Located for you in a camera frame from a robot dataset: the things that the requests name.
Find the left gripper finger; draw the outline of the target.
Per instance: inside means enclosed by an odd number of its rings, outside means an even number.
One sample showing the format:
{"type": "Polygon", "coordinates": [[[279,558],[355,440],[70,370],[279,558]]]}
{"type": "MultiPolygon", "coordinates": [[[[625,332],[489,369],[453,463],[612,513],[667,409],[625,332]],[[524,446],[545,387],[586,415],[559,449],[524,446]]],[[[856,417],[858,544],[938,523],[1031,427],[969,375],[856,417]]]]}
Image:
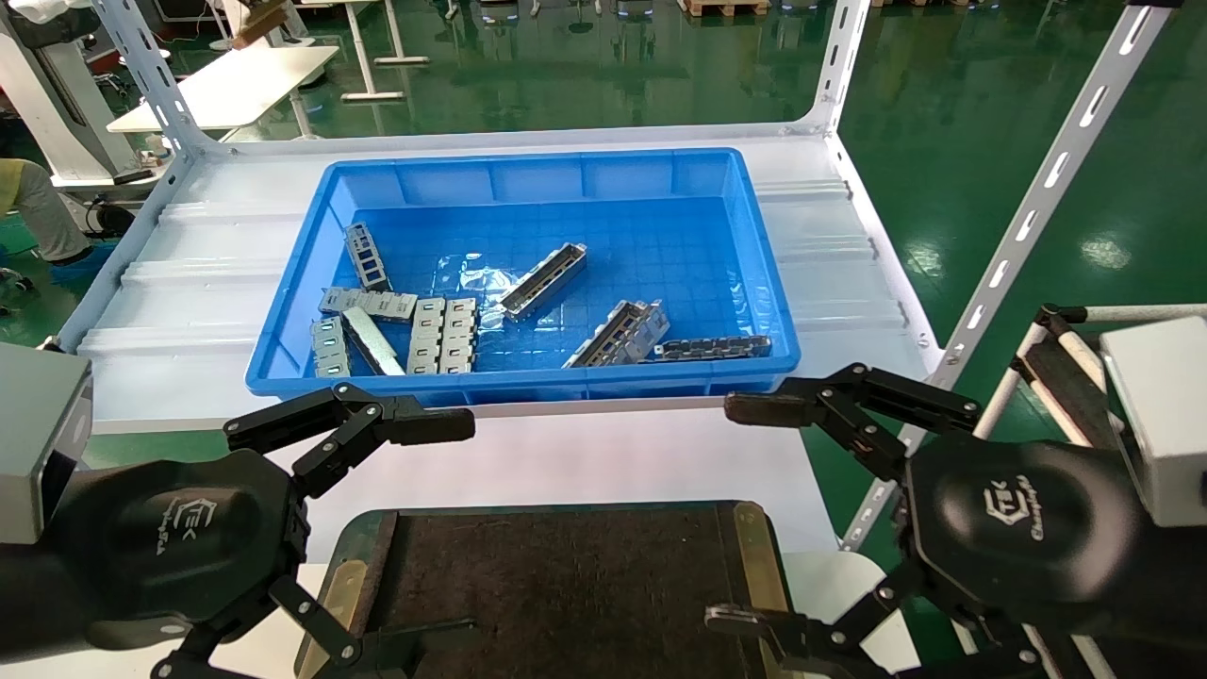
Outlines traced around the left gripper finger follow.
{"type": "Polygon", "coordinates": [[[320,437],[292,467],[299,493],[314,499],[385,443],[416,446],[467,441],[474,434],[474,414],[467,408],[431,411],[413,396],[374,396],[354,384],[308,392],[225,423],[231,451],[267,455],[320,437]]]}
{"type": "MultiPolygon", "coordinates": [[[[256,589],[251,602],[272,599],[327,652],[316,678],[413,678],[431,650],[456,648],[477,636],[471,617],[413,627],[387,627],[354,637],[326,607],[307,593],[295,576],[276,576],[266,589],[256,589]]],[[[212,666],[208,660],[223,643],[227,628],[215,622],[196,624],[180,648],[154,665],[152,678],[245,678],[244,673],[212,666]]]]}

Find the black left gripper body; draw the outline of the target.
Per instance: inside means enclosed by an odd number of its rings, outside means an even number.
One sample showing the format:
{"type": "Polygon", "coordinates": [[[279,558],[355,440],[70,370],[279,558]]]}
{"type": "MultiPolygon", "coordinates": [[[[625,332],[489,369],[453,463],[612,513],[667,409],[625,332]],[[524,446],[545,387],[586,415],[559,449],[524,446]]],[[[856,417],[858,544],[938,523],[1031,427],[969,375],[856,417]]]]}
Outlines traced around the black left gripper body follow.
{"type": "Polygon", "coordinates": [[[41,538],[2,546],[2,652],[231,643],[275,610],[309,533],[296,482],[253,452],[74,473],[41,538]]]}

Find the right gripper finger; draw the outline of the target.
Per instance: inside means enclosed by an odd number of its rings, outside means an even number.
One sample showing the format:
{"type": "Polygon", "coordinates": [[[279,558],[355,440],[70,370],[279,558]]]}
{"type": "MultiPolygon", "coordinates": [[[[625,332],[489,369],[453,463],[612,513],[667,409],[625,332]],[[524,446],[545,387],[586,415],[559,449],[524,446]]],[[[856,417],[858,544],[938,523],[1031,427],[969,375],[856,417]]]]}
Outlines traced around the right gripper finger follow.
{"type": "Polygon", "coordinates": [[[781,671],[828,678],[1034,678],[1038,652],[1030,640],[995,640],[982,652],[963,654],[940,663],[919,665],[906,671],[887,671],[862,648],[881,624],[910,598],[954,593],[954,611],[970,613],[970,599],[952,585],[941,585],[928,566],[902,562],[884,576],[836,622],[826,624],[798,613],[741,607],[709,605],[706,627],[722,636],[758,638],[766,643],[781,671]]]}
{"type": "Polygon", "coordinates": [[[724,411],[737,425],[817,426],[868,472],[894,482],[904,476],[906,444],[876,414],[922,431],[973,431],[982,417],[975,400],[864,364],[827,377],[786,377],[772,392],[730,392],[724,411]]]}

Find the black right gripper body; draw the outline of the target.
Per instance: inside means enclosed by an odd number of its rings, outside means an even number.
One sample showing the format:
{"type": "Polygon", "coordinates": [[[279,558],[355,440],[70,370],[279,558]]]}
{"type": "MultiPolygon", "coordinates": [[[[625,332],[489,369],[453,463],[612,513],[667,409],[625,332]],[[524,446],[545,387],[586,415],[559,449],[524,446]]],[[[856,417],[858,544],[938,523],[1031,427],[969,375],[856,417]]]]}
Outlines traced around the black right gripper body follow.
{"type": "Polygon", "coordinates": [[[1205,646],[1205,528],[1155,523],[1120,455],[944,437],[910,456],[904,486],[919,555],[968,605],[1205,646]]]}

